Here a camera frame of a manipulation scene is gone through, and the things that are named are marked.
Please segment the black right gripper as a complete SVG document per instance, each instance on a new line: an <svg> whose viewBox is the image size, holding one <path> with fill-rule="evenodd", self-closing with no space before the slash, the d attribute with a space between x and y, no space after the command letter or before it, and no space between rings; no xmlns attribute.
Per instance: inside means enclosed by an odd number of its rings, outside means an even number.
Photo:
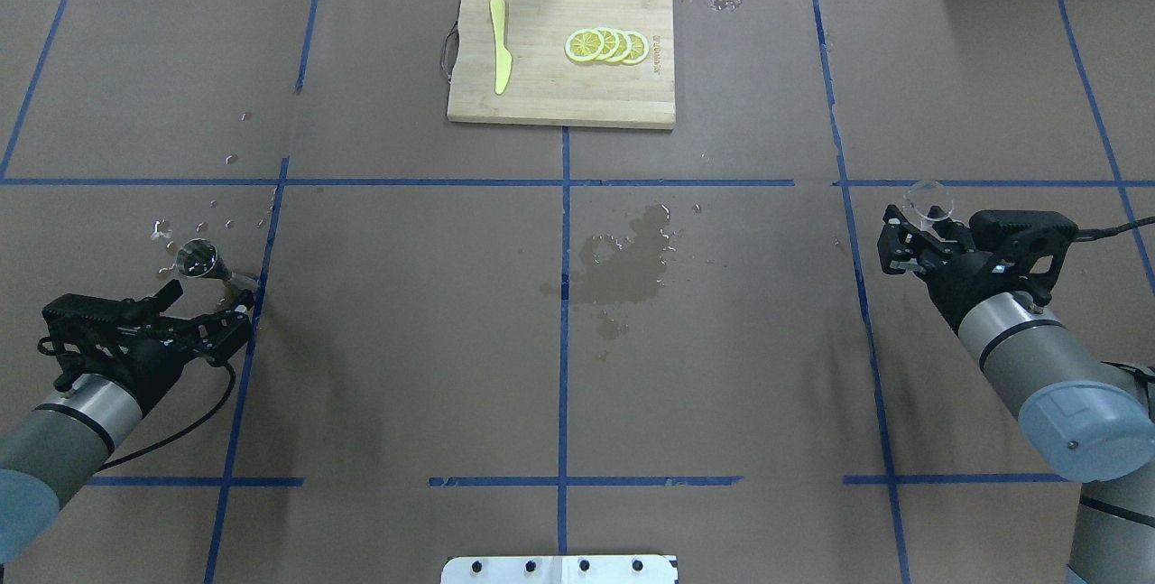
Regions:
<svg viewBox="0 0 1155 584"><path fill-rule="evenodd" d="M899 205L888 205L882 219L877 242L880 270L916 274L953 332L961 328L966 314L999 293L1027 293L1033 307L1048 307L1066 252L1074 242L1036 233L1012 238L1003 250L979 250L970 230L948 210L921 214L921 230L906 219Z"/></svg>

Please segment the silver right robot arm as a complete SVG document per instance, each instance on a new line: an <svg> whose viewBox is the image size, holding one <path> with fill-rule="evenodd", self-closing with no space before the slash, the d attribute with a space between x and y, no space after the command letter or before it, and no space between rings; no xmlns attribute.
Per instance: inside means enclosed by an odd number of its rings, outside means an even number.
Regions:
<svg viewBox="0 0 1155 584"><path fill-rule="evenodd" d="M1073 244L1134 230L1080 227L1057 211L933 205L919 223L884 210L884 274L912 274L1024 439L1081 486L1068 583L1150 583L1152 367L1102 361L1051 310Z"/></svg>

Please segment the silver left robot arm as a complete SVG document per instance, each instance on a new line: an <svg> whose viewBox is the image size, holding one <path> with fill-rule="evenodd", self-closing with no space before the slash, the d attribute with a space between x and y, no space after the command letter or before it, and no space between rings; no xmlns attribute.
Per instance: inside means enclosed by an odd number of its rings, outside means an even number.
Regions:
<svg viewBox="0 0 1155 584"><path fill-rule="evenodd" d="M40 538L95 474L118 464L116 450L191 362L226 370L219 402L234 392L231 361L252 340L254 292L236 292L223 310L171 317L182 292L169 280L144 299L66 293L42 309L47 334L37 349L60 373L52 394L3 435L3 562Z"/></svg>

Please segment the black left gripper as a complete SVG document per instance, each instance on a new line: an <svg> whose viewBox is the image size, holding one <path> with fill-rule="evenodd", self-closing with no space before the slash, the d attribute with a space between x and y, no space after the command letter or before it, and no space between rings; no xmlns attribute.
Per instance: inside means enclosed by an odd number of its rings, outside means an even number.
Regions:
<svg viewBox="0 0 1155 584"><path fill-rule="evenodd" d="M100 375L133 394L161 385L194 359L225 365L252 340L254 293L239 291L222 310L185 320L166 310L184 295L180 280L139 300L127 324L116 329L47 325L38 349L55 357L61 375L54 385L66 391L82 375Z"/></svg>

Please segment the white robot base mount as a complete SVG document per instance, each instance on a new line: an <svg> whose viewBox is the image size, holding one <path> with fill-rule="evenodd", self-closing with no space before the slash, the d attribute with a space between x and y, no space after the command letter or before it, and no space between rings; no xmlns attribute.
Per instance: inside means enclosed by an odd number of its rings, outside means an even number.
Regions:
<svg viewBox="0 0 1155 584"><path fill-rule="evenodd" d="M591 554L462 556L442 568L441 583L678 583L675 556Z"/></svg>

